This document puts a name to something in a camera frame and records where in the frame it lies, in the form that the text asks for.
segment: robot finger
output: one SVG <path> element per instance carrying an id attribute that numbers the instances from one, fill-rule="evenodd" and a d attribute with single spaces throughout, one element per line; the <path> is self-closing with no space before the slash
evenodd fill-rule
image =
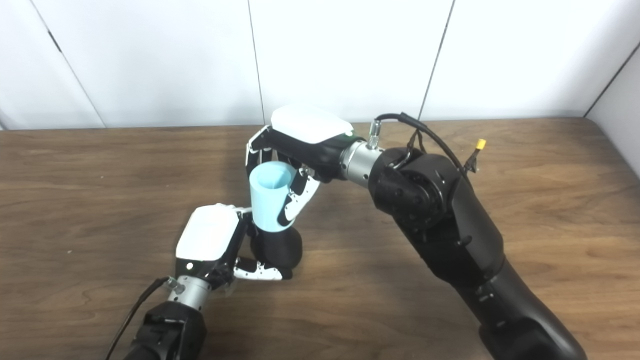
<path id="1" fill-rule="evenodd" d="M 284 206 L 278 215 L 280 225 L 289 225 L 316 193 L 320 181 L 313 178 L 312 172 L 313 170 L 306 167 L 301 167 L 296 172 Z"/>
<path id="2" fill-rule="evenodd" d="M 254 259 L 238 257 L 234 266 L 234 276 L 238 279 L 277 281 L 293 277 L 291 269 L 278 268 Z"/>
<path id="3" fill-rule="evenodd" d="M 265 132 L 271 128 L 270 125 L 263 127 L 255 135 L 253 135 L 246 143 L 246 154 L 244 158 L 244 167 L 246 175 L 249 176 L 251 171 L 259 164 L 271 160 L 272 150 L 267 146 L 264 140 Z"/>

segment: black object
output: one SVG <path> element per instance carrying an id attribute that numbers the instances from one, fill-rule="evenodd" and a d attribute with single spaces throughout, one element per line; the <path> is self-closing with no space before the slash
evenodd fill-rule
<path id="1" fill-rule="evenodd" d="M 199 311 L 166 301 L 147 312 L 125 360 L 195 360 L 206 335 Z"/>
<path id="2" fill-rule="evenodd" d="M 279 269 L 293 269 L 302 259 L 302 237 L 293 226 L 277 233 L 255 227 L 251 252 L 258 261 Z"/>
<path id="3" fill-rule="evenodd" d="M 318 180 L 329 183 L 333 179 L 345 180 L 340 168 L 340 157 L 344 149 L 358 140 L 364 139 L 355 135 L 341 134 L 319 143 L 306 143 L 268 128 L 252 143 L 252 147 L 254 150 L 273 149 L 278 152 L 280 161 L 288 160 L 294 168 L 305 164 L 315 170 L 315 177 Z M 247 176 L 251 174 L 253 168 L 247 166 Z"/>
<path id="4" fill-rule="evenodd" d="M 125 317 L 124 321 L 122 322 L 122 325 L 118 329 L 118 332 L 116 332 L 116 336 L 113 338 L 113 341 L 111 341 L 111 344 L 109 345 L 109 350 L 107 351 L 107 355 L 104 357 L 104 360 L 109 360 L 109 358 L 111 357 L 111 353 L 113 353 L 113 350 L 116 349 L 118 340 L 120 340 L 122 333 L 125 331 L 129 323 L 131 322 L 131 319 L 133 319 L 133 316 L 136 314 L 136 311 L 138 310 L 140 305 L 142 305 L 142 303 L 149 297 L 149 295 L 151 295 L 160 286 L 162 286 L 162 284 L 164 284 L 168 279 L 169 277 L 162 277 L 160 279 L 156 279 L 154 282 L 151 283 L 151 285 L 149 285 L 149 287 L 145 291 L 142 292 L 142 294 L 138 298 L 138 301 L 136 301 L 136 303 L 133 304 L 131 310 L 129 310 L 129 313 L 127 314 L 127 317 Z"/>
<path id="5" fill-rule="evenodd" d="M 480 321 L 496 360 L 586 360 L 564 325 L 506 260 L 502 235 L 463 177 L 444 156 L 393 148 L 369 177 L 378 209 L 392 215 L 431 271 L 451 284 Z"/>

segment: wooden table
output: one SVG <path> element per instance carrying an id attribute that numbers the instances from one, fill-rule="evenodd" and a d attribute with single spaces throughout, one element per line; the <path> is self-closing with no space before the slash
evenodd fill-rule
<path id="1" fill-rule="evenodd" d="M 640 187 L 600 130 L 585 119 L 431 126 L 461 158 L 488 140 L 476 192 L 514 267 L 590 359 L 640 358 Z M 2 131 L 0 358 L 101 359 L 141 291 L 172 273 L 191 212 L 249 205 L 256 130 Z M 382 146 L 410 133 L 385 124 Z M 364 189 L 321 187 L 296 227 L 294 279 L 213 299 L 201 359 L 490 358 L 468 309 Z M 145 303 L 113 359 L 166 296 Z"/>

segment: robotic hand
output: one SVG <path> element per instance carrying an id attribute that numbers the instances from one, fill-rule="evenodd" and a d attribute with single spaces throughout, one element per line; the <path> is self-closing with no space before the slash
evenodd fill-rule
<path id="1" fill-rule="evenodd" d="M 166 302 L 149 310 L 125 360 L 195 360 L 207 329 L 202 309 L 212 291 L 232 290 L 234 279 L 284 280 L 291 269 L 238 256 L 245 235 L 255 236 L 251 208 L 215 204 L 197 208 L 176 247 L 175 279 L 158 279 L 134 305 L 113 340 L 108 360 L 138 306 L 162 284 Z"/>
<path id="2" fill-rule="evenodd" d="M 378 147 L 385 119 L 416 129 L 406 148 Z M 447 156 L 414 149 L 415 135 L 421 140 L 422 133 Z M 407 114 L 377 117 L 365 141 L 334 115 L 290 105 L 274 111 L 271 125 L 250 139 L 245 165 L 253 174 L 276 151 L 278 160 L 297 169 L 284 205 L 279 205 L 277 222 L 283 227 L 320 183 L 349 180 L 368 189 L 376 208 L 393 217 L 431 271 L 460 294 L 496 360 L 585 360 L 576 339 L 509 264 L 502 236 L 468 181 L 467 171 L 475 171 L 483 145 L 463 166 L 436 134 Z M 264 241 L 263 246 L 271 245 Z M 269 256 L 261 259 L 269 261 Z"/>

